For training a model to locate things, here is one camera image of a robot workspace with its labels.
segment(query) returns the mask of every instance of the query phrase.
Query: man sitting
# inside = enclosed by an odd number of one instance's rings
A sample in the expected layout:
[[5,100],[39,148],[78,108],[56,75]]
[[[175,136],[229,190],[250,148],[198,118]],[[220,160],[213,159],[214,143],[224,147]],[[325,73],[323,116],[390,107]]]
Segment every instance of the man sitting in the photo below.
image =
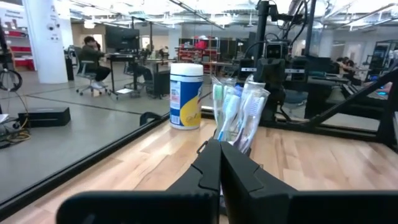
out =
[[104,57],[105,54],[100,52],[97,46],[97,41],[94,37],[88,36],[84,39],[85,45],[81,48],[81,53],[78,56],[81,61],[93,61],[94,63],[88,63],[86,66],[86,72],[96,73],[95,82],[91,84],[93,88],[104,88],[106,85],[102,82],[111,72],[110,68],[100,66],[98,60]]

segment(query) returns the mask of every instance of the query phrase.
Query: black box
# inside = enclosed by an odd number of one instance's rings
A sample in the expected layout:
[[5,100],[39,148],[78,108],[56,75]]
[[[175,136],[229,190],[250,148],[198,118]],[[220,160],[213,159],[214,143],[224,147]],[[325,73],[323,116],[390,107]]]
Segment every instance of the black box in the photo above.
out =
[[28,128],[65,126],[70,121],[70,111],[69,107],[29,108],[27,115],[23,111],[18,113],[18,118],[21,124],[27,118]]

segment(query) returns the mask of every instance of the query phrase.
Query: white sneaker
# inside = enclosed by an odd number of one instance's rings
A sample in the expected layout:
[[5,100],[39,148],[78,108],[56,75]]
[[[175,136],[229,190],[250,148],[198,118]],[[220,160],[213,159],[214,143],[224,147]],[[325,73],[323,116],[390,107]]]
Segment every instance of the white sneaker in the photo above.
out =
[[104,82],[98,82],[98,84],[100,84],[102,87],[108,87],[108,85],[107,84],[105,84]]
[[93,87],[96,90],[100,90],[100,89],[104,88],[99,82],[93,82],[91,84],[91,87]]

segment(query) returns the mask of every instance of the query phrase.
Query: wooden tabletop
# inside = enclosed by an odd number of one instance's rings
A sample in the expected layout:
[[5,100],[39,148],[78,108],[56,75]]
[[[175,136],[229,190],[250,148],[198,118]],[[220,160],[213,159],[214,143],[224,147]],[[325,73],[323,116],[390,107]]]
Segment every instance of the wooden tabletop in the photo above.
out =
[[[164,190],[188,169],[214,129],[209,119],[193,131],[173,129],[167,121],[2,223],[53,224],[59,205],[82,191]],[[299,190],[398,189],[398,155],[382,144],[259,128],[250,157]],[[220,216],[220,223],[228,219]]]

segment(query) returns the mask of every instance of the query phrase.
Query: disinfecting wipes container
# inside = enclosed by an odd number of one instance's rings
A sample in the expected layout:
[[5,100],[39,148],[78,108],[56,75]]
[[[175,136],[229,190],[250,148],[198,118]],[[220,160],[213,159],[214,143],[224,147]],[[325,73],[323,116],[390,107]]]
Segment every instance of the disinfecting wipes container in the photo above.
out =
[[170,70],[170,125],[177,129],[196,129],[201,118],[203,66],[173,63]]

